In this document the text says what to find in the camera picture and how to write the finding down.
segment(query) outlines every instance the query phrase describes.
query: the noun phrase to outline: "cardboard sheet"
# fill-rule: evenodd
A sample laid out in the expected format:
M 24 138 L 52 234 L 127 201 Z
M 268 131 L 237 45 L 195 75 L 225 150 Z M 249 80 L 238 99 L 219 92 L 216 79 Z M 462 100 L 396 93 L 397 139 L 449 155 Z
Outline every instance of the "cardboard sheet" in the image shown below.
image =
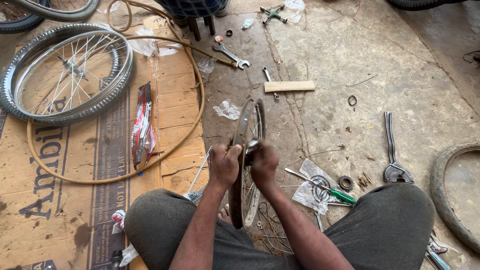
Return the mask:
M 151 17 L 144 24 L 157 35 L 173 35 L 164 19 Z M 198 113 L 197 90 L 191 89 L 194 72 L 181 46 L 157 44 L 157 57 L 135 54 L 130 90 L 108 111 L 70 126 L 34 128 L 44 163 L 78 179 L 132 172 L 137 89 L 148 81 L 156 148 L 168 150 L 179 141 Z M 111 215 L 119 209 L 128 215 L 129 205 L 149 190 L 185 193 L 205 157 L 202 133 L 199 123 L 179 149 L 141 176 L 110 184 L 72 184 L 35 163 L 26 143 L 26 122 L 0 110 L 0 270 L 109 269 L 111 253 L 129 244 L 124 233 L 112 234 Z M 194 188 L 207 181 L 208 170 L 203 169 Z M 137 258 L 129 269 L 146 267 Z

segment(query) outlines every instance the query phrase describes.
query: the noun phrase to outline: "hand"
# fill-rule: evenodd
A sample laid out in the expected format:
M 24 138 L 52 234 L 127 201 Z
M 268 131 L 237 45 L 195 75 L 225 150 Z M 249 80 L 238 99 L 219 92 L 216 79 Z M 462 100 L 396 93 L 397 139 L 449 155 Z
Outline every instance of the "hand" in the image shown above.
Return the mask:
M 239 173 L 238 156 L 241 150 L 240 145 L 228 149 L 225 143 L 217 144 L 212 148 L 209 186 L 218 187 L 219 192 L 223 194 L 235 182 Z
M 255 185 L 265 195 L 275 187 L 275 170 L 278 156 L 269 142 L 261 141 L 255 151 L 252 165 L 252 178 Z

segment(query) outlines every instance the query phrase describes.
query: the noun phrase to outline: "black tire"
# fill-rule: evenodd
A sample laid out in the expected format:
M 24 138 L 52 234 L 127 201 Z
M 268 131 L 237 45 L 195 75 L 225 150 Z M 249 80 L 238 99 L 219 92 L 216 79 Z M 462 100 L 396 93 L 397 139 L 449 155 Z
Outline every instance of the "black tire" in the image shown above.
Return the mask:
M 449 0 L 387 0 L 392 6 L 407 11 L 427 10 L 447 4 Z
M 0 76 L 0 107 L 2 107 L 9 114 L 28 120 L 28 116 L 22 113 L 15 105 L 13 93 L 15 91 L 16 80 L 18 79 L 19 72 L 22 70 L 24 64 L 31 59 L 32 56 L 38 54 L 41 51 L 49 48 L 50 46 L 57 44 L 63 40 L 66 40 L 72 36 L 96 31 L 96 30 L 110 30 L 104 26 L 95 24 L 74 24 L 65 25 L 52 30 L 49 30 L 25 44 L 13 57 L 13 59 L 7 64 L 3 73 Z M 130 84 L 131 76 L 134 69 L 134 59 L 129 71 L 124 78 L 119 82 L 118 86 L 112 90 L 112 92 L 100 101 L 95 106 L 77 113 L 70 117 L 64 117 L 56 120 L 35 120 L 35 123 L 42 125 L 65 125 L 72 122 L 77 122 L 81 118 L 102 111 L 108 104 L 118 96 L 120 96 Z
M 12 4 L 22 7 L 22 9 L 30 12 L 31 14 L 35 14 L 45 19 L 49 19 L 52 21 L 57 22 L 79 22 L 83 21 L 86 18 L 90 17 L 92 13 L 95 12 L 96 7 L 98 6 L 99 0 L 92 0 L 88 6 L 81 11 L 74 12 L 74 13 L 63 13 L 60 11 L 54 11 L 51 9 L 47 9 L 45 7 L 41 7 L 39 5 L 35 5 L 34 3 L 30 2 L 29 0 L 8 0 Z
M 38 3 L 42 6 L 50 7 L 49 0 L 39 0 Z M 43 20 L 44 18 L 38 17 L 37 15 L 27 14 L 27 16 L 18 20 L 0 22 L 0 34 L 17 34 L 30 31 L 37 27 Z
M 475 252 L 480 253 L 480 242 L 456 217 L 448 202 L 444 186 L 445 169 L 448 163 L 465 152 L 478 150 L 480 150 L 480 142 L 457 144 L 447 148 L 433 163 L 430 188 L 432 190 L 433 203 L 445 224 L 463 243 Z

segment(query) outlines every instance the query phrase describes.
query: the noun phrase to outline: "concrete floor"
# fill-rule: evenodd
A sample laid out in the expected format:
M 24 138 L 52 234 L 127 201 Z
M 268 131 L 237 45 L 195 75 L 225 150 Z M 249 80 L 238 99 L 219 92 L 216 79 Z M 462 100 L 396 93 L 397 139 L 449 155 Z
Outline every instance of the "concrete floor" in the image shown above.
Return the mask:
M 458 14 L 465 10 L 462 4 L 427 12 L 399 12 L 384 0 L 310 0 L 305 1 L 306 10 L 299 23 L 284 24 L 274 19 L 262 25 L 259 6 L 269 8 L 281 3 L 282 0 L 231 0 L 228 16 L 215 18 L 216 33 L 224 37 L 227 49 L 250 61 L 252 67 L 240 70 L 220 63 L 215 65 L 205 88 L 207 102 L 202 116 L 205 136 L 229 135 L 234 129 L 235 121 L 219 117 L 213 106 L 226 99 L 241 106 L 248 96 L 262 98 L 266 109 L 266 136 L 280 155 L 279 183 L 301 182 L 283 170 L 293 160 L 343 144 L 345 151 L 319 154 L 311 160 L 333 179 L 349 175 L 356 180 L 362 172 L 367 172 L 373 184 L 365 191 L 354 185 L 352 191 L 361 196 L 384 184 L 382 173 L 388 164 L 384 111 L 391 111 L 397 159 L 409 169 L 415 185 L 430 196 L 430 168 L 438 154 L 453 144 L 480 139 L 477 132 L 480 96 L 475 92 L 478 73 L 475 66 L 461 60 L 464 53 L 478 49 L 477 34 L 465 30 L 467 27 L 473 29 L 469 31 L 476 31 L 478 18 L 469 18 L 469 23 L 465 23 L 464 17 Z M 106 4 L 102 1 L 100 9 L 105 9 Z M 150 15 L 137 8 L 133 11 L 134 23 L 141 23 Z M 125 14 L 123 6 L 112 13 L 114 24 L 122 25 Z M 254 22 L 250 28 L 240 30 L 246 18 L 253 18 Z M 88 21 L 105 22 L 105 17 L 95 13 Z M 45 21 L 30 33 L 11 35 L 8 39 L 1 36 L 0 46 L 7 50 L 0 55 L 0 65 L 4 66 L 10 59 L 15 44 L 60 24 Z M 200 42 L 194 41 L 187 27 L 183 28 L 192 43 L 228 59 L 212 50 L 213 37 L 203 21 L 198 25 Z M 232 37 L 225 35 L 229 29 L 233 31 Z M 194 57 L 199 60 L 202 55 L 195 52 Z M 263 93 L 266 81 L 263 66 L 274 80 L 313 80 L 316 90 L 285 92 L 275 101 L 271 94 Z M 366 82 L 346 87 L 375 74 Z M 357 97 L 355 107 L 348 105 L 350 95 Z M 219 137 L 206 138 L 205 145 L 208 147 L 218 140 Z M 376 160 L 368 160 L 368 155 L 375 156 Z M 289 168 L 298 171 L 300 166 L 301 161 Z M 286 192 L 292 196 L 295 189 Z M 478 190 L 469 196 L 478 205 L 475 194 Z M 316 223 L 310 209 L 297 205 Z M 321 217 L 324 227 L 335 223 L 347 211 L 343 207 L 330 207 L 327 215 Z M 478 211 L 462 216 L 462 219 L 468 218 L 477 219 Z M 462 244 L 438 215 L 434 230 L 442 242 L 465 255 L 458 269 L 480 268 L 480 256 Z M 257 233 L 258 229 L 254 228 L 253 232 Z M 433 267 L 424 262 L 422 269 Z

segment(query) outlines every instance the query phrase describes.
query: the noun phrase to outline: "stool leg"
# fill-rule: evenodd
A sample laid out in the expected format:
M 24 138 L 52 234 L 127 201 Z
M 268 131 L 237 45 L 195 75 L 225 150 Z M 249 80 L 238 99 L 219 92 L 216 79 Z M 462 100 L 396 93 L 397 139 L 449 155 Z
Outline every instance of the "stool leg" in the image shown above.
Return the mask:
M 210 34 L 215 35 L 215 25 L 213 23 L 213 16 L 207 17 L 208 28 L 210 29 Z
M 196 41 L 200 41 L 200 31 L 198 31 L 197 19 L 189 17 L 188 18 L 189 25 L 192 26 L 193 35 L 195 36 Z

